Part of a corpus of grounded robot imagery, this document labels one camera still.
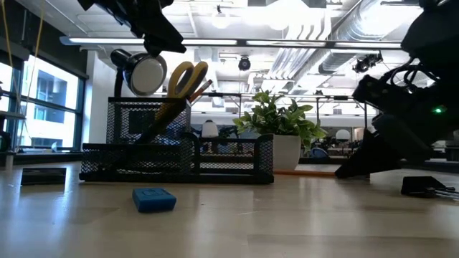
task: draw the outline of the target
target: scissors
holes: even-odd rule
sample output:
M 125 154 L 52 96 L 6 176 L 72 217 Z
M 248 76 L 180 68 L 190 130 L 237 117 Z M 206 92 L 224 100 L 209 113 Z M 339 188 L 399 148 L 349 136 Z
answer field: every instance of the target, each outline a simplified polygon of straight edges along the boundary
M 189 97 L 199 87 L 206 77 L 209 65 L 206 62 L 199 62 L 194 66 L 191 62 L 182 62 L 172 72 L 167 87 L 167 97 L 183 98 Z

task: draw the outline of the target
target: ceiling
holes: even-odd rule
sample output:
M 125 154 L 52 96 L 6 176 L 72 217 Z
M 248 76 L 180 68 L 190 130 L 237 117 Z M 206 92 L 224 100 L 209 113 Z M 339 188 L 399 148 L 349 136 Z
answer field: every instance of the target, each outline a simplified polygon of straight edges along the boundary
M 19 3 L 27 7 L 33 13 L 39 15 L 43 9 L 45 12 L 45 20 L 64 32 L 68 36 L 73 37 L 132 37 L 129 28 L 118 24 L 110 15 L 103 10 L 93 6 L 88 11 L 84 11 L 77 0 L 17 0 Z M 326 27 L 329 29 L 355 5 L 357 0 L 330 0 L 327 6 L 325 21 L 317 20 L 315 14 L 316 9 L 309 9 L 301 3 L 301 0 L 278 0 L 292 1 L 291 3 L 299 4 L 297 6 L 289 6 L 285 13 L 296 11 L 296 14 L 301 18 L 301 22 L 309 19 L 312 24 L 311 28 L 316 28 L 316 23 L 319 26 L 322 24 L 322 32 L 325 33 Z M 284 30 L 275 30 L 272 24 L 281 24 L 283 19 L 288 16 L 277 15 L 281 12 L 280 9 L 275 9 L 272 15 L 260 16 L 262 8 L 247 7 L 247 0 L 231 0 L 231 2 L 222 2 L 222 13 L 225 17 L 217 15 L 217 3 L 211 1 L 210 4 L 199 3 L 199 1 L 175 1 L 171 6 L 163 9 L 166 18 L 177 28 L 177 30 L 185 37 L 199 38 L 244 38 L 244 39 L 289 39 L 293 33 L 293 25 L 290 25 Z M 407 28 L 411 24 L 414 17 L 408 20 L 395 24 L 383 40 L 401 41 L 406 34 Z M 99 52 L 99 57 L 111 65 L 107 58 L 115 47 L 97 47 L 95 50 Z M 123 47 L 131 52 L 144 51 L 143 47 Z M 189 47 L 185 54 L 177 54 L 171 52 L 163 52 L 161 55 L 168 62 L 168 67 L 175 67 L 183 61 L 198 61 L 199 51 L 196 47 Z M 238 92 L 240 90 L 253 90 L 254 74 L 258 72 L 269 72 L 273 67 L 273 63 L 280 57 L 278 48 L 256 48 L 256 47 L 220 47 L 214 48 L 213 58 L 210 64 L 212 67 L 213 77 L 217 78 L 220 92 Z M 220 54 L 236 54 L 237 57 L 247 55 L 252 63 L 250 71 L 241 72 L 237 68 L 238 59 L 219 58 Z M 401 51 L 383 51 L 384 62 L 378 64 L 367 72 L 367 74 L 376 77 L 381 76 L 388 69 L 397 67 L 408 60 L 407 54 Z M 290 89 L 290 94 L 312 94 L 317 89 L 323 90 L 327 95 L 350 95 L 356 87 L 357 82 L 365 74 L 356 74 L 352 70 L 355 64 L 355 59 L 358 55 L 342 65 L 340 69 L 332 75 L 317 75 L 308 76 L 307 80 L 299 80 L 294 82 L 295 86 Z M 421 84 L 427 84 L 425 78 L 417 78 Z M 287 80 L 272 82 L 272 85 L 277 84 L 274 89 L 276 91 L 285 87 Z M 248 84 L 250 87 L 242 87 L 241 85 Z

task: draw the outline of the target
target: pen holder compartment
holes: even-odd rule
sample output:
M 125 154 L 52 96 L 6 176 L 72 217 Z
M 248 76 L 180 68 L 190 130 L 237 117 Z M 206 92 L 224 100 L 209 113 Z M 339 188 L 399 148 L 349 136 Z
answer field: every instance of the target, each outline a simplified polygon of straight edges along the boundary
M 106 143 L 137 143 L 153 123 L 163 128 L 150 143 L 178 145 L 180 135 L 191 130 L 191 105 L 183 98 L 108 98 Z

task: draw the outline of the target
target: black mesh pen holder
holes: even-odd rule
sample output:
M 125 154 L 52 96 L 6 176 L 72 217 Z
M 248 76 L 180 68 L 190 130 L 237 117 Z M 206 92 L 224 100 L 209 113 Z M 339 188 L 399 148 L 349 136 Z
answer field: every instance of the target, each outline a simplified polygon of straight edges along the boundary
M 273 135 L 257 139 L 200 138 L 201 175 L 230 183 L 272 183 Z
M 199 141 L 184 133 L 179 144 L 83 144 L 84 181 L 188 183 L 199 171 Z
M 109 97 L 107 140 L 109 144 L 137 143 L 142 133 L 171 109 L 179 114 L 149 143 L 177 145 L 180 135 L 191 130 L 191 105 L 188 100 L 165 97 Z

